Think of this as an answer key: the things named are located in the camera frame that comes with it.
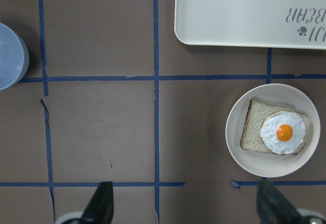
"bowl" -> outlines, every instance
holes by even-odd
[[[297,155],[274,155],[244,150],[240,139],[251,99],[284,106],[306,114],[310,119],[308,141]],[[320,136],[320,120],[312,101],[300,90],[285,84],[266,84],[245,93],[232,107],[225,138],[233,159],[246,171],[260,177],[281,177],[301,168],[313,155]]]
[[[20,81],[29,66],[29,52],[13,30],[0,23],[0,90]]]

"bowl rim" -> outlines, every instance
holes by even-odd
[[[19,49],[21,51],[21,59],[20,59],[20,65],[21,65],[21,69],[20,69],[20,72],[17,74],[17,76],[15,77],[15,79],[10,82],[8,85],[5,85],[3,87],[0,86],[0,90],[3,90],[3,89],[6,89],[12,85],[14,85],[15,83],[17,83],[17,79],[20,77],[21,73],[23,72],[23,65],[24,65],[24,47],[23,47],[23,44],[22,44],[22,40],[20,39],[20,37],[18,36],[17,33],[15,33],[10,27],[8,27],[7,25],[3,24],[0,22],[0,28],[5,28],[7,29],[10,33],[13,34],[14,38],[17,40],[17,43],[19,44]]]
[[[233,152],[232,152],[232,149],[230,148],[230,144],[229,144],[229,140],[228,140],[228,127],[229,127],[229,120],[232,116],[232,112],[235,110],[235,108],[238,106],[239,103],[242,102],[243,98],[246,98],[248,96],[248,94],[252,93],[254,90],[257,90],[257,89],[260,89],[262,87],[268,87],[268,86],[274,86],[274,87],[286,87],[286,88],[290,88],[292,90],[295,90],[297,91],[299,94],[301,94],[303,97],[305,97],[310,103],[311,105],[313,106],[313,108],[315,109],[316,111],[316,121],[318,122],[317,125],[315,126],[316,128],[314,130],[316,130],[316,134],[318,135],[318,141],[317,143],[314,145],[314,148],[313,148],[313,151],[311,153],[311,155],[309,156],[309,158],[303,163],[301,164],[298,168],[296,169],[293,169],[292,171],[289,171],[288,173],[286,174],[279,174],[279,175],[265,175],[265,176],[261,176],[261,175],[258,175],[257,173],[255,173],[253,170],[249,169],[248,167],[244,166],[243,164],[241,164],[238,159],[234,156]],[[226,140],[226,144],[227,144],[227,147],[228,147],[228,150],[229,150],[229,153],[231,154],[232,158],[237,162],[237,164],[242,167],[244,170],[246,170],[247,172],[253,174],[253,175],[256,175],[256,176],[260,176],[260,177],[268,177],[268,178],[275,178],[275,177],[283,177],[283,176],[286,176],[286,175],[289,175],[297,170],[299,170],[303,165],[305,165],[308,160],[311,158],[311,156],[314,154],[317,146],[318,146],[318,143],[319,143],[319,140],[320,140],[320,117],[319,117],[319,113],[318,113],[318,110],[316,108],[316,106],[314,105],[314,103],[311,101],[311,99],[304,93],[302,92],[301,90],[295,88],[295,87],[292,87],[290,85],[287,85],[287,84],[282,84],[282,83],[269,83],[269,84],[263,84],[263,85],[260,85],[260,86],[257,86],[255,88],[252,88],[250,89],[249,91],[247,91],[246,93],[244,93],[236,102],[235,104],[232,106],[230,112],[229,112],[229,115],[228,115],[228,118],[227,118],[227,121],[226,121],[226,126],[225,126],[225,140]]]

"egg white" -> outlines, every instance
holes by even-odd
[[[281,142],[277,138],[277,130],[281,125],[292,127],[293,135],[288,141]],[[280,111],[267,117],[260,129],[260,137],[266,147],[273,153],[291,154],[303,142],[306,134],[306,125],[303,119],[296,113]]]

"round plate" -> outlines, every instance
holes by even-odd
[[[297,155],[274,155],[244,150],[240,139],[251,99],[290,107],[310,119],[309,138]],[[300,90],[284,84],[267,84],[245,93],[233,106],[225,128],[226,143],[234,160],[246,171],[261,177],[288,175],[303,166],[314,153],[320,136],[320,120],[312,101]]]

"fried egg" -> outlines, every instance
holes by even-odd
[[[266,147],[276,154],[291,154],[303,142],[306,125],[293,112],[280,111],[268,116],[261,129],[260,137]]]

